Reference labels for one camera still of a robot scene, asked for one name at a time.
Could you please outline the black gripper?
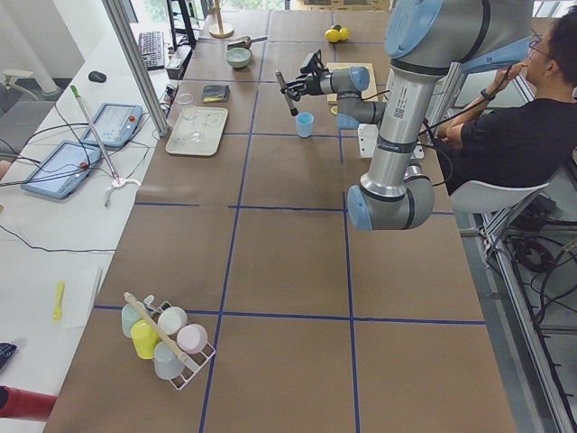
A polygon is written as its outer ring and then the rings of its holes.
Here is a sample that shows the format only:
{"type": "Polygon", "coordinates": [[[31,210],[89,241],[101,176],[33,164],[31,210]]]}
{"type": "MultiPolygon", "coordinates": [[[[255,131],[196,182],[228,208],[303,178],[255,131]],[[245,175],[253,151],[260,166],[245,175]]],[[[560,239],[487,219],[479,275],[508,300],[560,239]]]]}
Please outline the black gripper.
{"type": "Polygon", "coordinates": [[[286,82],[292,100],[299,100],[305,95],[319,96],[332,93],[330,83],[332,72],[323,64],[320,50],[306,56],[300,72],[301,74],[294,80],[286,82]]]}

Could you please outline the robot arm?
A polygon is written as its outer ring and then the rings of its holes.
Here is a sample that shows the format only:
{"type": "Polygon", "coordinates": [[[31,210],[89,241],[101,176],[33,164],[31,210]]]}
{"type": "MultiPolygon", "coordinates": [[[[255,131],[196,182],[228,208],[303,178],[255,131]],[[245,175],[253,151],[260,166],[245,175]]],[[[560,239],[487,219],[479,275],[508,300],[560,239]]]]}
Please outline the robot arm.
{"type": "Polygon", "coordinates": [[[413,157],[439,80],[454,63],[464,73],[508,67],[527,55],[530,1],[399,1],[389,19],[384,49],[393,77],[385,102],[362,99],[364,67],[331,71],[319,51],[307,55],[294,80],[281,81],[287,100],[337,97],[337,125],[379,127],[370,168],[347,192],[351,223],[359,230],[405,230],[431,215],[432,181],[413,157]]]}

